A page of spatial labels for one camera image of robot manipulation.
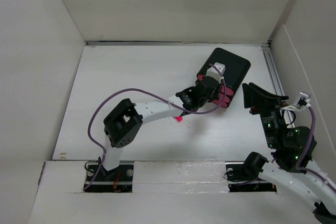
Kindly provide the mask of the pink drawer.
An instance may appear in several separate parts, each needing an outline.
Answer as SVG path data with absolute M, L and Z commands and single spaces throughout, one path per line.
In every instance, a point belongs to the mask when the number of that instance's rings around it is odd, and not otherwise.
M 204 74 L 198 74 L 195 85 L 196 85 L 197 81 L 202 80 L 203 77 L 205 77 Z M 227 86 L 226 84 L 223 84 L 222 82 L 221 82 L 221 84 L 222 84 L 222 86 L 221 86 L 219 99 L 218 100 L 213 100 L 212 102 L 208 102 L 208 103 L 214 103 L 216 105 L 219 105 L 222 108 L 227 108 L 229 106 L 230 102 L 231 102 L 231 99 L 234 96 L 234 92 L 233 92 L 231 87 Z

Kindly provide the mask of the black drawer organizer box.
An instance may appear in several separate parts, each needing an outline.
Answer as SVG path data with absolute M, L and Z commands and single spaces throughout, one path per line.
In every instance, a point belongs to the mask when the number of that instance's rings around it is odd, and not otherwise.
M 224 80 L 226 84 L 226 94 L 224 103 L 221 105 L 221 107 L 227 108 L 231 104 L 239 86 L 250 69 L 251 63 L 247 59 L 227 50 L 222 48 L 215 48 L 197 73 L 197 80 L 195 83 L 198 83 L 203 79 L 210 64 L 214 65 L 216 63 L 220 63 L 225 66 Z

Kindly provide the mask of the pink highlighter marker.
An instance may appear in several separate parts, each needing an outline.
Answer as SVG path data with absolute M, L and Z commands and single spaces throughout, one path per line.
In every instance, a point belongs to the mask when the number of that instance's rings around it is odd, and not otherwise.
M 181 116 L 178 116 L 175 118 L 178 122 L 182 122 L 183 118 Z

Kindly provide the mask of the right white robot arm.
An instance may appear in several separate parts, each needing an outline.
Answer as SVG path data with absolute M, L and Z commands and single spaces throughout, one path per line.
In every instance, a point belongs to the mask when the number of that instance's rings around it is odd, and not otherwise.
M 260 116 L 268 148 L 274 162 L 259 153 L 251 152 L 243 162 L 248 179 L 265 179 L 301 197 L 320 223 L 335 223 L 335 183 L 330 180 L 312 157 L 316 115 L 311 96 L 299 93 L 292 105 L 288 96 L 272 94 L 254 83 L 243 83 L 244 107 L 250 114 Z M 311 126 L 289 128 L 284 111 L 308 109 Z

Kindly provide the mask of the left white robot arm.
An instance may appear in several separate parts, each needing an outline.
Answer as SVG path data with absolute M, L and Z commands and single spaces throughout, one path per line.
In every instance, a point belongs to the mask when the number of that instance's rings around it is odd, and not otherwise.
M 129 98 L 120 101 L 104 118 L 104 132 L 110 141 L 102 158 L 99 174 L 105 180 L 117 175 L 120 155 L 114 149 L 123 149 L 132 143 L 140 127 L 164 118 L 183 117 L 189 114 L 207 114 L 199 109 L 206 103 L 220 98 L 223 77 L 205 76 L 195 86 L 184 89 L 175 95 L 146 103 L 133 103 Z

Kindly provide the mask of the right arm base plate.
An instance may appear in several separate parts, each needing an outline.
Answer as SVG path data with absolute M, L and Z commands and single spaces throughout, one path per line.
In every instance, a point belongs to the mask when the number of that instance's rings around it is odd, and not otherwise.
M 230 193 L 276 193 L 274 184 L 260 178 L 250 177 L 243 171 L 243 162 L 226 162 L 223 178 Z

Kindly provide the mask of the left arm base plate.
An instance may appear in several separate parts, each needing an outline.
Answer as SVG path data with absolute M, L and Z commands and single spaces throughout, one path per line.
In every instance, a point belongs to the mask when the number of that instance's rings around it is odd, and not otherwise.
M 99 164 L 85 163 L 86 178 L 83 190 L 86 193 L 131 193 L 133 185 L 133 163 L 121 163 L 117 168 L 106 171 L 104 167 L 93 179 Z

